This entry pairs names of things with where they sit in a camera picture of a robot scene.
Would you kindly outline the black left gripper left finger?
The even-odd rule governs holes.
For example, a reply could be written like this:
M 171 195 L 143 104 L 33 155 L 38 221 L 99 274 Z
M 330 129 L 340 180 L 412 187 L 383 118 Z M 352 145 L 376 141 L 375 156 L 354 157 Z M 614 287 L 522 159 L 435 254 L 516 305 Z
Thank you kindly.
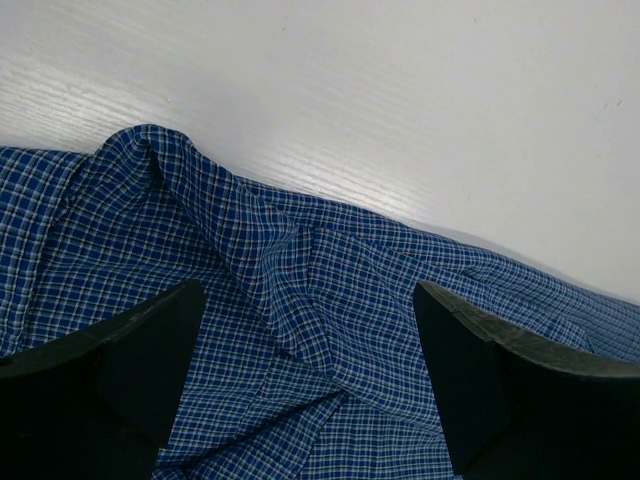
M 1 360 L 4 479 L 149 479 L 167 447 L 205 307 L 181 283 Z

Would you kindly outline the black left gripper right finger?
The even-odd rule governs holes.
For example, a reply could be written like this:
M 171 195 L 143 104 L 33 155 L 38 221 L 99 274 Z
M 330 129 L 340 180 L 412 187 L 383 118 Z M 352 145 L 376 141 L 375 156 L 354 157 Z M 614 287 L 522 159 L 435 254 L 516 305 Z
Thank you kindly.
M 422 282 L 414 310 L 453 472 L 635 479 L 639 367 L 548 340 Z

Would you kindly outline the blue plaid long sleeve shirt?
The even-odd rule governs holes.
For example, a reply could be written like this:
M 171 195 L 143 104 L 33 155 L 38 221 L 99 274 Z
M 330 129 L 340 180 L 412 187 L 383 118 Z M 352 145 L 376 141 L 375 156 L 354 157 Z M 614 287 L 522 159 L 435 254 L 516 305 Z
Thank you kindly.
M 207 296 L 157 479 L 449 479 L 413 309 L 432 281 L 637 362 L 639 309 L 367 210 L 233 175 L 183 134 L 1 150 L 1 351 L 186 280 Z

